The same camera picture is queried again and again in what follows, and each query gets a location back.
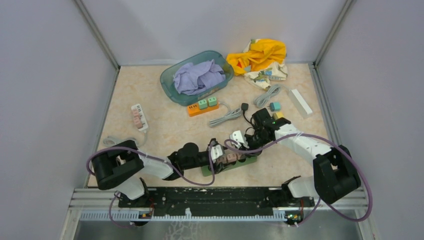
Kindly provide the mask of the pink charger plug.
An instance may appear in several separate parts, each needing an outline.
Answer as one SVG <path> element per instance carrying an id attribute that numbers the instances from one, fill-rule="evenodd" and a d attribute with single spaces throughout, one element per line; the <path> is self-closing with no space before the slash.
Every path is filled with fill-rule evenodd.
<path id="1" fill-rule="evenodd" d="M 226 155 L 222 155 L 220 156 L 217 160 L 216 163 L 217 164 L 227 164 L 227 156 Z"/>
<path id="2" fill-rule="evenodd" d="M 235 153 L 235 156 L 236 156 L 236 160 L 237 161 L 238 160 L 242 160 L 244 158 L 244 155 L 242 153 L 240 153 L 240 152 L 236 152 Z"/>
<path id="3" fill-rule="evenodd" d="M 234 163 L 238 160 L 238 155 L 236 153 L 229 153 L 226 155 L 227 163 Z"/>

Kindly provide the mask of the yellow charger plug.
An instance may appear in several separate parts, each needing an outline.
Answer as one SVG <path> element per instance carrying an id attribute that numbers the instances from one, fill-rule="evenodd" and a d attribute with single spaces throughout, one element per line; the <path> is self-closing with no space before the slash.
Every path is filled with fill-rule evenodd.
<path id="1" fill-rule="evenodd" d="M 280 111 L 276 111 L 272 114 L 274 120 L 278 120 L 284 117 L 284 114 Z"/>

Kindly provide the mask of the teal charger plug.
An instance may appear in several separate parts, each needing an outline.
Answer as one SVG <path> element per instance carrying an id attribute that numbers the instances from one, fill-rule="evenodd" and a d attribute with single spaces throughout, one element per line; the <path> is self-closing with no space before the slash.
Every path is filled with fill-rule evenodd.
<path id="1" fill-rule="evenodd" d="M 271 112 L 278 112 L 281 110 L 281 104 L 279 102 L 271 102 L 268 105 L 268 108 L 270 109 Z"/>

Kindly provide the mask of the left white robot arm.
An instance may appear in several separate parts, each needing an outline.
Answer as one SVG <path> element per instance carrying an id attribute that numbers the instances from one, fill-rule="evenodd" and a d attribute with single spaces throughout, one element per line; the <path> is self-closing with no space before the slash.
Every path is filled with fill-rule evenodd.
<path id="1" fill-rule="evenodd" d="M 156 176 L 165 181 L 184 177 L 184 171 L 208 166 L 215 168 L 224 156 L 225 147 L 212 139 L 206 151 L 192 142 L 167 157 L 157 157 L 141 152 L 135 141 L 126 140 L 99 150 L 86 162 L 87 171 L 93 175 L 99 190 L 114 190 L 125 195 L 138 207 L 149 203 L 150 193 L 138 173 Z"/>

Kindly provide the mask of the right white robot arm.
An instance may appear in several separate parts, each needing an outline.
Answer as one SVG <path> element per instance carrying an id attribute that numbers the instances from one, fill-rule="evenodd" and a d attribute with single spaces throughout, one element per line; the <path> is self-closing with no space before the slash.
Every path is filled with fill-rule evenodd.
<path id="1" fill-rule="evenodd" d="M 330 146 L 311 136 L 303 135 L 284 117 L 272 117 L 267 109 L 256 111 L 252 117 L 253 134 L 245 139 L 250 150 L 257 150 L 276 140 L 313 168 L 310 177 L 293 177 L 283 185 L 281 199 L 295 206 L 302 197 L 321 198 L 333 204 L 362 185 L 359 174 L 349 161 L 349 150 L 343 145 Z"/>

